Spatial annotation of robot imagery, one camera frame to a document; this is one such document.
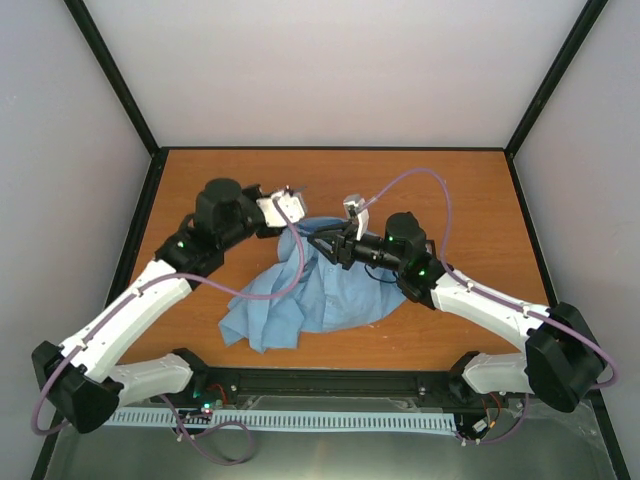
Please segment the light blue shirt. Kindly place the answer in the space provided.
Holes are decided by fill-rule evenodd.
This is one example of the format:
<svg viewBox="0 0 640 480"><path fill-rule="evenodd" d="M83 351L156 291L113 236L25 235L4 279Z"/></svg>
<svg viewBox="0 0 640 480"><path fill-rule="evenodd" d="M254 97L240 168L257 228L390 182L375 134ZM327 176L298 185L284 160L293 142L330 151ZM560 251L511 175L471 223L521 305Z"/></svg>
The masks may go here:
<svg viewBox="0 0 640 480"><path fill-rule="evenodd" d="M304 270L286 295L271 300L233 298L218 327L225 345L246 340L251 349L295 349L302 333L330 333L375 323L406 301L386 270L370 272L357 263L349 270L331 264L307 242L337 217L310 217L298 224L304 246Z"/></svg>

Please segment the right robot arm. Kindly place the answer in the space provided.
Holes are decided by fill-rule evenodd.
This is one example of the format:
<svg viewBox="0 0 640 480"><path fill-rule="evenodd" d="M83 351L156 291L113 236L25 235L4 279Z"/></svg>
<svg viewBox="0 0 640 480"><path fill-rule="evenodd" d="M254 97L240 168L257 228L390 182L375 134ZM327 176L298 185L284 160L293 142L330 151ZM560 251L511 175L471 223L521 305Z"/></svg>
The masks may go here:
<svg viewBox="0 0 640 480"><path fill-rule="evenodd" d="M443 264L412 213L396 213L383 236L355 221L320 227L309 243L332 264L391 271L410 301L460 316L500 336L515 354L470 352L450 370L450 390L462 402L493 392L529 393L564 413L575 410L607 365L581 312L560 302L528 304Z"/></svg>

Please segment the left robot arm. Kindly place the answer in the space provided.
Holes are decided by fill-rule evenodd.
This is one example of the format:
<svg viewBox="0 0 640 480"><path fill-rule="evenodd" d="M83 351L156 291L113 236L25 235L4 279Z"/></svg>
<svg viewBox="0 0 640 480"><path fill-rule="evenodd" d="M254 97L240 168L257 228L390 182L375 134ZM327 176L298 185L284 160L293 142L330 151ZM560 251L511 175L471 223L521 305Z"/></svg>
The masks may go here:
<svg viewBox="0 0 640 480"><path fill-rule="evenodd" d="M252 236L293 229L306 214L301 194L289 187L265 193L228 178L208 182L194 212L119 297L60 344L45 341L33 351L40 399L80 433L96 430L121 407L161 394L201 400L207 366L195 354L182 349L130 365L120 364L121 357L172 306L209 284L228 250Z"/></svg>

